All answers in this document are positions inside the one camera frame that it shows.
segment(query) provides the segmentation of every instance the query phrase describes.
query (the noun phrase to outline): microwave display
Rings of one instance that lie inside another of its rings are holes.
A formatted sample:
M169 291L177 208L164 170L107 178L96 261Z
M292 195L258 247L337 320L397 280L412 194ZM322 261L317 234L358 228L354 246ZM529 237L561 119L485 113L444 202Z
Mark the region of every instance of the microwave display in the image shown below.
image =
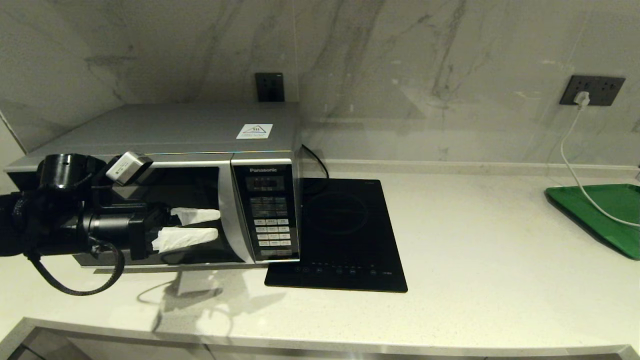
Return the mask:
M281 192L284 176L250 176L246 178L246 188L250 192Z

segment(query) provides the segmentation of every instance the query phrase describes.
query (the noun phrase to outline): silver microwave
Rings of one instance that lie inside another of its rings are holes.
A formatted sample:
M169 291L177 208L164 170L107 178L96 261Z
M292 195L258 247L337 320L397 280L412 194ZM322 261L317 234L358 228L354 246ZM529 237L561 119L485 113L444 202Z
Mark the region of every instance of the silver microwave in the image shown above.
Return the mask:
M218 239L132 260L127 267L245 265L300 260L301 177L294 103L125 105L79 126L5 168L20 190L38 186L49 154L108 160L127 151L153 164L118 198L172 208L218 209ZM83 266L113 255L76 254Z

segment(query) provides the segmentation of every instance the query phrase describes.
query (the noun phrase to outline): wall outlet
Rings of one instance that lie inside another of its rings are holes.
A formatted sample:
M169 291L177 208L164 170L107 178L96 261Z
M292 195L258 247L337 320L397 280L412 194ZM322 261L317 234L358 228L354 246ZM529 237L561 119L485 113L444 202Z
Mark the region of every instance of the wall outlet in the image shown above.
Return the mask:
M573 102L575 96L581 91L587 91L589 106L610 106L624 82L625 78L573 75L560 99L560 105L577 105Z
M284 101L284 84L281 72L256 72L255 86L258 101Z

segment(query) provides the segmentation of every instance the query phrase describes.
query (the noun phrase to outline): white countertop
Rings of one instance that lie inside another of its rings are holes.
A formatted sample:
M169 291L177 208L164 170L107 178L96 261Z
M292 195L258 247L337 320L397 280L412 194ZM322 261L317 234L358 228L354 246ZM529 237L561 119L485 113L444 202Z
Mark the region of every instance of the white countertop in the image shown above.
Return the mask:
M568 177L336 173L380 179L408 293L264 286L265 268L213 270L221 293L164 293L175 272L124 274L71 297L0 259L0 358L34 326L241 346L455 356L566 355L640 346L640 263L551 206ZM586 184L636 183L585 178ZM43 258L71 288L108 275Z

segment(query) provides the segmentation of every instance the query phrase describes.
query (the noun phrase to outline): induction cooktop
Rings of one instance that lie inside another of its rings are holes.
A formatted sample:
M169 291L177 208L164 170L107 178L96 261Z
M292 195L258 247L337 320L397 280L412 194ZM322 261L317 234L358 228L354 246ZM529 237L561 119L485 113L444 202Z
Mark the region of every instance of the induction cooktop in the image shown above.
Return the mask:
M272 263L268 286L407 292L379 180L304 179L300 262Z

